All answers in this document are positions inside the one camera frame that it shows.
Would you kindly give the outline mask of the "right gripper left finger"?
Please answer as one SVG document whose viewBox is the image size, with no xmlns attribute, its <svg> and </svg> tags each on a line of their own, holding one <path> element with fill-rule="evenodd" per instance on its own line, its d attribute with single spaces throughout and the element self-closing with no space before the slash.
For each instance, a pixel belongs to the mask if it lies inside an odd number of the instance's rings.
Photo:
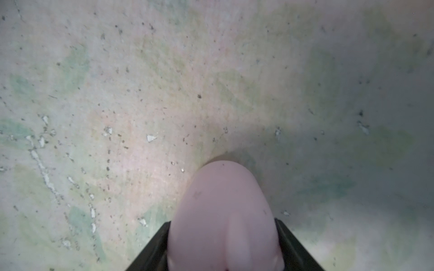
<svg viewBox="0 0 434 271">
<path fill-rule="evenodd" d="M 169 271 L 167 246 L 170 225 L 168 221 L 158 229 L 126 271 Z"/>
</svg>

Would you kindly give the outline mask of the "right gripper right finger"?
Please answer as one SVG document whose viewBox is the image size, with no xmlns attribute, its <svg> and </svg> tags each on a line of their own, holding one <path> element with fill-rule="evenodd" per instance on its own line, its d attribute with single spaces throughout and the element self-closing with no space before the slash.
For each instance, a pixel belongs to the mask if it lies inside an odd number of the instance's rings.
<svg viewBox="0 0 434 271">
<path fill-rule="evenodd" d="M 284 271 L 324 271 L 281 220 L 275 218 L 275 223 L 283 254 Z"/>
</svg>

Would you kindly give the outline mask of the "pink bottle cap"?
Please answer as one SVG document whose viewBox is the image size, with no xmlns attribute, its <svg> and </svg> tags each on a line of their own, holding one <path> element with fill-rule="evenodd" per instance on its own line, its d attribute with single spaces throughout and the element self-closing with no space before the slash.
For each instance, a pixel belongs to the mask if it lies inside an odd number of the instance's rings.
<svg viewBox="0 0 434 271">
<path fill-rule="evenodd" d="M 255 177 L 229 160 L 193 176 L 171 220 L 171 271 L 282 271 L 274 215 Z"/>
</svg>

